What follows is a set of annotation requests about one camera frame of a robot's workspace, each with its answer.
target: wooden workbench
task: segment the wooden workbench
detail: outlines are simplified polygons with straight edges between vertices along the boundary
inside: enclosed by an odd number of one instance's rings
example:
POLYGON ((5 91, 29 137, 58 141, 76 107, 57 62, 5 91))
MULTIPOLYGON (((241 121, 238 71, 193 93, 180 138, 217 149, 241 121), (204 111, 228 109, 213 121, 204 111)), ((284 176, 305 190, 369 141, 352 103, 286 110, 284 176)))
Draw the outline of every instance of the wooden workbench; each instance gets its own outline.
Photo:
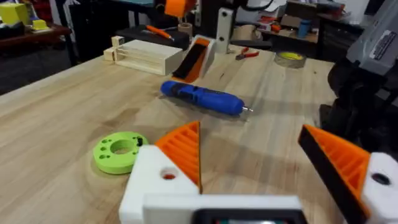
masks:
POLYGON ((96 58, 0 96, 1 223, 119 223, 128 175, 94 165, 103 136, 136 131, 155 142, 201 121, 205 194, 298 195, 309 223, 341 223, 326 187, 297 144, 320 103, 334 99, 332 63, 286 69, 262 51, 235 61, 217 55, 197 85, 241 97, 254 112, 232 118, 165 98, 165 77, 96 58))

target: gray machine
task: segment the gray machine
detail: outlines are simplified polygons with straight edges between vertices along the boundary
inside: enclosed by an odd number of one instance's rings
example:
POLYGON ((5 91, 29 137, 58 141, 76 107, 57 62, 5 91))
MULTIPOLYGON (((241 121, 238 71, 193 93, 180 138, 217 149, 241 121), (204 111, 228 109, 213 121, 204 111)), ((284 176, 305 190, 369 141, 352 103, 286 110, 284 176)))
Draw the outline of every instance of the gray machine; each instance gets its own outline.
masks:
POLYGON ((320 107, 323 129, 371 152, 398 152, 397 33, 398 1, 386 0, 329 73, 338 98, 320 107))
POLYGON ((398 1, 386 0, 373 23, 349 48, 347 59, 359 62, 359 68, 385 75, 398 57, 398 1))

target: orange handle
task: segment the orange handle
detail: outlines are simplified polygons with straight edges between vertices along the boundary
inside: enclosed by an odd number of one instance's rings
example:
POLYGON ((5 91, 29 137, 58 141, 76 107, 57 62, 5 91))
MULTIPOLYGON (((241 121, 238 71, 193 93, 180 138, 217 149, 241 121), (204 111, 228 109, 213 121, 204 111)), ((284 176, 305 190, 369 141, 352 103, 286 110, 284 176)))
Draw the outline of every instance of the orange handle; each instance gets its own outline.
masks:
POLYGON ((165 38, 167 38, 167 39, 171 39, 171 38, 172 38, 172 36, 170 36, 170 34, 164 32, 164 31, 162 31, 161 29, 158 29, 158 28, 156 28, 156 27, 147 25, 147 29, 150 30, 150 31, 152 31, 152 32, 154 32, 155 34, 159 34, 159 35, 161 35, 162 37, 165 37, 165 38))

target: floor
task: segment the floor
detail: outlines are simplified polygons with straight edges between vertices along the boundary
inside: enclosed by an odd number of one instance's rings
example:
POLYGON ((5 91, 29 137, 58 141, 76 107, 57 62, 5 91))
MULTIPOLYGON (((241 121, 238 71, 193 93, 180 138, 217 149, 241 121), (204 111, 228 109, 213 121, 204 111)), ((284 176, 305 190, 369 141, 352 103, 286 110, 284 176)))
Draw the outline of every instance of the floor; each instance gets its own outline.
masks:
POLYGON ((0 53, 0 95, 70 68, 64 46, 35 45, 0 53))

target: blue cup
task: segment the blue cup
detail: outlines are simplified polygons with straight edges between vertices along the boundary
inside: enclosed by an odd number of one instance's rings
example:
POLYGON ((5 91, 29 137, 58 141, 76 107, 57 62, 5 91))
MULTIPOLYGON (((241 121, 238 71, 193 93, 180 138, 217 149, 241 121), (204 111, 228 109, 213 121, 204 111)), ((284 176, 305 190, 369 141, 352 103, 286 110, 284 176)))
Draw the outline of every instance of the blue cup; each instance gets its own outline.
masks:
POLYGON ((300 27, 298 28, 297 37, 304 38, 307 35, 308 31, 310 30, 310 27, 311 27, 311 20, 306 20, 306 19, 301 20, 300 27))

